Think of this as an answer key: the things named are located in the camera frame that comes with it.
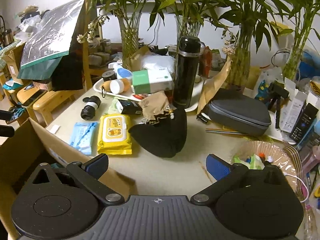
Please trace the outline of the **blue tissue pack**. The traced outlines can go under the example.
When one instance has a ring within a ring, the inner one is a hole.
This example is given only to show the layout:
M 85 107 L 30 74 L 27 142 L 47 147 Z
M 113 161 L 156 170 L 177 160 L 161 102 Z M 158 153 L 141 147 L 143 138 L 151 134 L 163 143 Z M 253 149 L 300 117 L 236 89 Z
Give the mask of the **blue tissue pack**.
M 98 122 L 76 122 L 69 145 L 84 155 L 91 155 L 93 137 L 98 124 Z

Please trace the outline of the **yellow wet wipes pack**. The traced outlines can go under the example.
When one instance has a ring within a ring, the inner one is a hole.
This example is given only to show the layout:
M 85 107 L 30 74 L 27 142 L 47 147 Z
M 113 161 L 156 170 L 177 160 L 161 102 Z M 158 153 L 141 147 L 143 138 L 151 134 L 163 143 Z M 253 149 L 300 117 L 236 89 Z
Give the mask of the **yellow wet wipes pack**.
M 131 155 L 132 140 L 128 115 L 107 114 L 100 118 L 97 152 L 106 155 Z

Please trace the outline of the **black trash bag roll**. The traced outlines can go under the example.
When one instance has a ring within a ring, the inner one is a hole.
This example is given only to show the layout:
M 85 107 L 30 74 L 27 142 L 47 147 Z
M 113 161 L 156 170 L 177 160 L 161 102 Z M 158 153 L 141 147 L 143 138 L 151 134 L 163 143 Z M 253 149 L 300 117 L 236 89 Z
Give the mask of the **black trash bag roll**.
M 84 108 L 81 110 L 80 116 L 84 120 L 92 120 L 95 117 L 96 110 L 101 104 L 98 96 L 85 97 L 82 100 L 85 103 Z

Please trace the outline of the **black knit beanie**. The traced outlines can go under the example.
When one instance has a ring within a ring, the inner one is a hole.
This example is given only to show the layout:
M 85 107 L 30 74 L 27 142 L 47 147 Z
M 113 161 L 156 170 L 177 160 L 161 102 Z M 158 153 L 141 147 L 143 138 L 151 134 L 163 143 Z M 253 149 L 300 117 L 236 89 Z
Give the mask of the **black knit beanie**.
M 160 158 L 172 158 L 181 152 L 187 139 L 186 112 L 179 108 L 166 112 L 156 120 L 132 126 L 129 133 L 149 153 Z

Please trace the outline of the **black tissue pack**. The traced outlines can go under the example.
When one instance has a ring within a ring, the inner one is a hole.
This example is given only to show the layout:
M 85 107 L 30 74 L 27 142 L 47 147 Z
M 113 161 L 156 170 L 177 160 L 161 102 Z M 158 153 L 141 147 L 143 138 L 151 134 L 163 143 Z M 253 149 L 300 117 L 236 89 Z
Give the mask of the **black tissue pack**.
M 140 115 L 142 114 L 142 108 L 138 103 L 129 100 L 118 99 L 116 102 L 116 108 L 120 114 L 123 115 Z

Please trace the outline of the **beige drawstring pouch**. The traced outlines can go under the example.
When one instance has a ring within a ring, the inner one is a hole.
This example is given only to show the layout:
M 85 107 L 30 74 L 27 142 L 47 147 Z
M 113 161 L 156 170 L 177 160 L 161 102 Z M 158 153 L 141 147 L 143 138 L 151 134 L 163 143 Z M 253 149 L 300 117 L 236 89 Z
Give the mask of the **beige drawstring pouch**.
M 164 91 L 159 91 L 144 98 L 139 103 L 142 108 L 142 123 L 157 124 L 168 116 L 174 118 L 174 111 L 170 108 L 169 100 Z

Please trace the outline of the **green wet wipes pack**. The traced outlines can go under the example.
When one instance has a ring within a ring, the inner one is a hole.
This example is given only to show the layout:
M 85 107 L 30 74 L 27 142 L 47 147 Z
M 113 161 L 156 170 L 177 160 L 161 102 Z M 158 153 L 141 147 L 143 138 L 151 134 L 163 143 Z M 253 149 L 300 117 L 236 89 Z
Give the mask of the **green wet wipes pack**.
M 117 109 L 118 98 L 114 98 L 106 112 L 106 114 L 119 114 L 120 111 Z

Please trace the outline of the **woven basket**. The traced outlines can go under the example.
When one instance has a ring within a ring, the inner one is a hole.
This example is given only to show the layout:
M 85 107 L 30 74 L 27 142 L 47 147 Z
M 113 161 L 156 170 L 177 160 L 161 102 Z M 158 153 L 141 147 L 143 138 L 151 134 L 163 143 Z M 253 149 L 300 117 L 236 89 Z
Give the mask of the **woven basket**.
M 303 168 L 297 150 L 290 145 L 279 147 L 270 142 L 248 141 L 236 147 L 230 157 L 231 163 L 241 163 L 251 169 L 262 169 L 264 162 L 278 166 L 300 200 L 307 196 L 303 185 Z

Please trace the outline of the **grey zip case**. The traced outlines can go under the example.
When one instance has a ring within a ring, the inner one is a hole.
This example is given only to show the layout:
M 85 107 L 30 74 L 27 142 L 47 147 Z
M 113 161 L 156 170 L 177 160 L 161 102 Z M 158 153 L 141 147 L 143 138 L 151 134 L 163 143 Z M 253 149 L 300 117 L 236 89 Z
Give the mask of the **grey zip case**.
M 265 104 L 233 90 L 221 88 L 201 113 L 235 131 L 259 137 L 271 125 Z

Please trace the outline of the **wooden stool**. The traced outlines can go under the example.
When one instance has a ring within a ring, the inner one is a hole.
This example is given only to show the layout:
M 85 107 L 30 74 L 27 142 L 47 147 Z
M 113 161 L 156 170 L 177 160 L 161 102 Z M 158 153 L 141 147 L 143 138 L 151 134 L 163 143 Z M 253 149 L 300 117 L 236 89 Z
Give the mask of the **wooden stool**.
M 67 99 L 75 100 L 76 96 L 79 96 L 85 92 L 81 90 L 61 90 L 61 91 L 49 91 L 45 92 L 35 102 L 27 108 L 29 117 L 35 122 L 39 123 L 36 112 L 40 113 L 45 124 L 48 126 L 53 121 L 52 111 L 64 103 Z

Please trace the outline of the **orange white pill bottle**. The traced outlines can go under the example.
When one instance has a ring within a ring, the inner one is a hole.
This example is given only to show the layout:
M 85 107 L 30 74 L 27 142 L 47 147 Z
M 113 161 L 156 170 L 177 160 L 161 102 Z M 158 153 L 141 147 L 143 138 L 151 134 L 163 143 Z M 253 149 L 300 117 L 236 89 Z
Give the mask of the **orange white pill bottle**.
M 128 79 L 116 79 L 110 82 L 110 91 L 113 94 L 121 94 L 131 89 L 131 83 Z

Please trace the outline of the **black tall box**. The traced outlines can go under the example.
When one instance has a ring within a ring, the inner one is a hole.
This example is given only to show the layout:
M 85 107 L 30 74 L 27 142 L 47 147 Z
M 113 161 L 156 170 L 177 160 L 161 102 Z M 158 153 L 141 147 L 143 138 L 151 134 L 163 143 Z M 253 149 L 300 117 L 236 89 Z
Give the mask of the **black tall box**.
M 307 103 L 300 113 L 295 126 L 293 127 L 290 138 L 298 143 L 300 142 L 308 129 L 311 127 L 316 115 L 318 113 L 318 108 L 316 108 L 311 103 Z

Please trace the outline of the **small black round speaker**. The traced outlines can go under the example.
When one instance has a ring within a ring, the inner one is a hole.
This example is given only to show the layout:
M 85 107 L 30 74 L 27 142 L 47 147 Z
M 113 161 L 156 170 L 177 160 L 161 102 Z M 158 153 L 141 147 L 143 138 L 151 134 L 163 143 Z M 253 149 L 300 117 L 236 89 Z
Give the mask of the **small black round speaker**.
M 103 78 L 104 82 L 117 79 L 117 75 L 114 70 L 108 70 L 106 72 L 103 72 L 101 77 Z

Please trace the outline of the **silver green foil bag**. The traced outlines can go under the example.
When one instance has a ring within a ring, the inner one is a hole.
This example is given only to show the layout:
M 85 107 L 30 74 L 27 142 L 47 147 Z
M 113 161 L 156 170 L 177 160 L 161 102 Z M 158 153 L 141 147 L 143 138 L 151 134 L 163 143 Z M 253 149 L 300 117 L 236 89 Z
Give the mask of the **silver green foil bag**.
M 85 0 L 73 0 L 44 14 L 37 32 L 25 43 L 18 78 L 24 80 L 47 79 L 50 67 L 69 55 L 76 37 L 83 33 L 79 20 L 84 12 Z

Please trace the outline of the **glass vase plant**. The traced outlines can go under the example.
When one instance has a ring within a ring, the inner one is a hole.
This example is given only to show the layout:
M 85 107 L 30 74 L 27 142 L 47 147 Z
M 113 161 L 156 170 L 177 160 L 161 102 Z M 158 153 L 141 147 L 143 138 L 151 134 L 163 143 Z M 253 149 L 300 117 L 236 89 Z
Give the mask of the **glass vase plant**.
M 95 31 L 102 26 L 108 15 L 116 16 L 119 22 L 121 45 L 122 45 L 122 62 L 123 67 L 133 71 L 131 57 L 138 50 L 139 23 L 144 6 L 149 0 L 87 0 L 87 11 L 94 9 L 97 5 L 102 5 L 105 13 L 97 16 L 92 20 L 85 29 L 83 35 L 77 37 L 79 43 L 94 41 Z M 164 17 L 163 10 L 177 0 L 153 0 L 155 6 L 149 16 L 149 26 L 151 27 L 156 16 Z
M 223 27 L 216 12 L 222 2 L 223 0 L 154 0 L 149 26 L 153 26 L 156 16 L 164 18 L 164 12 L 169 9 L 176 18 L 177 40 L 181 36 L 197 37 L 205 22 L 217 28 Z
M 280 0 L 223 0 L 220 4 L 228 10 L 219 19 L 239 27 L 234 38 L 227 88 L 242 93 L 251 68 L 252 41 L 255 42 L 256 50 L 260 48 L 263 39 L 272 48 L 272 38 L 277 40 L 280 33 L 276 16 L 283 16 L 289 9 Z

